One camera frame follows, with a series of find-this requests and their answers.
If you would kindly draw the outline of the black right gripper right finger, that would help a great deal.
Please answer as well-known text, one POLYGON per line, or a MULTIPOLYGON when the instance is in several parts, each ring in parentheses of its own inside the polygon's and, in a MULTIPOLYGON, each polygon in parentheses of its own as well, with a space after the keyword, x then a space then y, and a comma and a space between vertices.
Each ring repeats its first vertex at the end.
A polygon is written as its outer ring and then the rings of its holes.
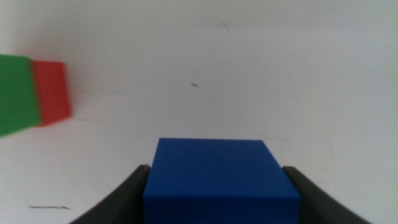
POLYGON ((300 224, 371 224, 327 194, 297 168, 283 166, 282 169, 302 197, 300 224))

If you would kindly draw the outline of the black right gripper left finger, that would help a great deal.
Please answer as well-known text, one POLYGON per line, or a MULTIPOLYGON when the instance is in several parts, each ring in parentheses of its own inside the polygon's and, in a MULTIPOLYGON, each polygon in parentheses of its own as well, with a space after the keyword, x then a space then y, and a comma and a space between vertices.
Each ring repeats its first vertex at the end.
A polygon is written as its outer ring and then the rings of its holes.
POLYGON ((143 194, 149 172, 149 165, 139 165, 121 185, 71 224, 143 224, 143 194))

